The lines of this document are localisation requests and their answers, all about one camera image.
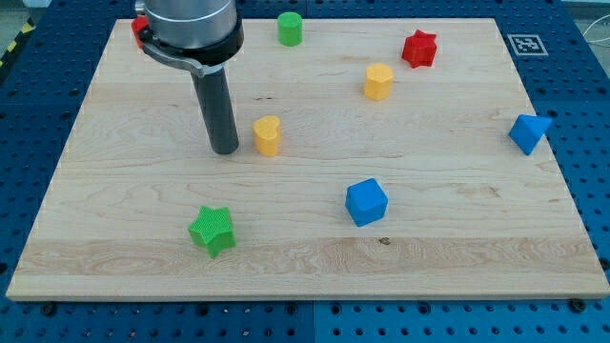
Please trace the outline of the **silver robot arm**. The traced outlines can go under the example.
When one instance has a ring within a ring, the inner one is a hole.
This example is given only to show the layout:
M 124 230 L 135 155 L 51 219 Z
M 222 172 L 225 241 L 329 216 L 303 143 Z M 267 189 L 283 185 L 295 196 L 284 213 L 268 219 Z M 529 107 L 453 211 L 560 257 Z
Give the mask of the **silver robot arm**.
M 153 60 L 191 74 L 211 147 L 231 154 L 239 146 L 224 66 L 243 45 L 242 17 L 234 0 L 142 0 L 146 22 L 135 32 Z

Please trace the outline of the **red block behind arm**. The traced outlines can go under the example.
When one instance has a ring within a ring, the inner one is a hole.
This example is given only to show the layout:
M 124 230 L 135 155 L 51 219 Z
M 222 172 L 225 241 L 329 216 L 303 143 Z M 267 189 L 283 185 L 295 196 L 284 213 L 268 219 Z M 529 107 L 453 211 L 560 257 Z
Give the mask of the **red block behind arm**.
M 143 49 L 143 43 L 139 37 L 139 33 L 149 25 L 148 19 L 144 15 L 138 15 L 132 20 L 131 28 L 132 35 L 138 48 Z

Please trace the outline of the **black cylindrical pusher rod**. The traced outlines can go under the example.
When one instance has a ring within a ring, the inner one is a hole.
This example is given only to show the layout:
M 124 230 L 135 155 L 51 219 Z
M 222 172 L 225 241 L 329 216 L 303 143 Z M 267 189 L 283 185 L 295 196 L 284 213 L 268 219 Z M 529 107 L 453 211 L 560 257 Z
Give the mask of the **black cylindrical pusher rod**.
M 203 77 L 193 75 L 192 80 L 213 151 L 217 154 L 235 152 L 239 139 L 224 69 Z

